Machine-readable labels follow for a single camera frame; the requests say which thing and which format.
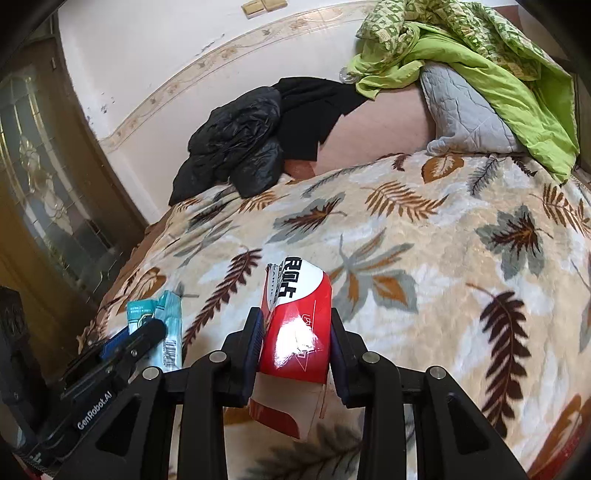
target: bedsheet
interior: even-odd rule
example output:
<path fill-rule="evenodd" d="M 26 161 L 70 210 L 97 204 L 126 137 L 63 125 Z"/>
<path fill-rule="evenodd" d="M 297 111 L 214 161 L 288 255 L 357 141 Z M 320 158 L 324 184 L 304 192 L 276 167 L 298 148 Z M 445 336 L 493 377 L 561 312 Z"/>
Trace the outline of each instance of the bedsheet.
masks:
<path fill-rule="evenodd" d="M 168 288 L 182 296 L 188 366 L 260 305 L 265 265 L 299 255 L 330 275 L 346 329 L 402 367 L 445 367 L 530 477 L 552 478 L 591 414 L 589 198 L 495 154 L 393 155 L 246 200 L 216 186 L 175 206 L 81 341 L 113 335 L 128 301 Z M 354 478 L 362 411 L 333 390 L 326 401 L 306 447 L 227 409 L 229 478 Z"/>

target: blue snack packet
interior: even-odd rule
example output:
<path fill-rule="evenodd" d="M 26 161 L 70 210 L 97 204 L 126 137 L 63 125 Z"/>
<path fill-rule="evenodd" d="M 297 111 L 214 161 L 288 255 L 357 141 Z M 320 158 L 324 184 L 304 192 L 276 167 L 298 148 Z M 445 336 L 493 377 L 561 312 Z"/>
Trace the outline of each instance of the blue snack packet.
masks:
<path fill-rule="evenodd" d="M 183 334 L 180 297 L 165 290 L 158 300 L 128 302 L 127 325 L 130 334 L 152 318 L 162 320 L 166 326 L 166 337 L 148 352 L 146 358 L 141 362 L 141 367 L 159 367 L 165 373 L 180 369 L 182 367 L 181 337 Z"/>

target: green blanket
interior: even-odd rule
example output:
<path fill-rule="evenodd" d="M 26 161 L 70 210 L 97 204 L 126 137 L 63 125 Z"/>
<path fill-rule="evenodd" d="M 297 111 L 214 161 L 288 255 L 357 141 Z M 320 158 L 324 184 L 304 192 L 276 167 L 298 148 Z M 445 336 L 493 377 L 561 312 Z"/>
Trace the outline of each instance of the green blanket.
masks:
<path fill-rule="evenodd" d="M 492 8 L 456 0 L 381 0 L 357 36 L 349 72 L 359 93 L 418 79 L 424 60 L 448 63 L 478 90 L 553 177 L 579 154 L 571 76 Z"/>

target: light switch plate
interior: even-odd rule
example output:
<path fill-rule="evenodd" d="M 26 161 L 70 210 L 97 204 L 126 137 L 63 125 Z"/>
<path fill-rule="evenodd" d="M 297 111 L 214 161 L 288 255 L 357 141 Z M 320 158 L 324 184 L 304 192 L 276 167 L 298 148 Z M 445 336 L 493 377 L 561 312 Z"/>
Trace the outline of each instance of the light switch plate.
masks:
<path fill-rule="evenodd" d="M 268 12 L 272 12 L 273 10 L 277 10 L 278 8 L 283 8 L 287 6 L 286 0 L 262 0 L 263 5 Z"/>
<path fill-rule="evenodd" d="M 252 0 L 242 5 L 242 11 L 247 18 L 252 18 L 265 12 L 265 7 L 261 0 Z"/>

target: door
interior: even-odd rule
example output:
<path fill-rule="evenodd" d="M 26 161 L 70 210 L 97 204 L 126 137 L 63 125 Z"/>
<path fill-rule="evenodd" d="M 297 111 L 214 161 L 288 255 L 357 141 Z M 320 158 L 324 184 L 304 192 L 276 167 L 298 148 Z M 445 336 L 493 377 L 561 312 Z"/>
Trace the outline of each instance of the door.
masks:
<path fill-rule="evenodd" d="M 0 73 L 0 225 L 0 284 L 20 292 L 50 374 L 76 355 L 76 335 L 145 229 L 83 118 L 53 35 Z"/>

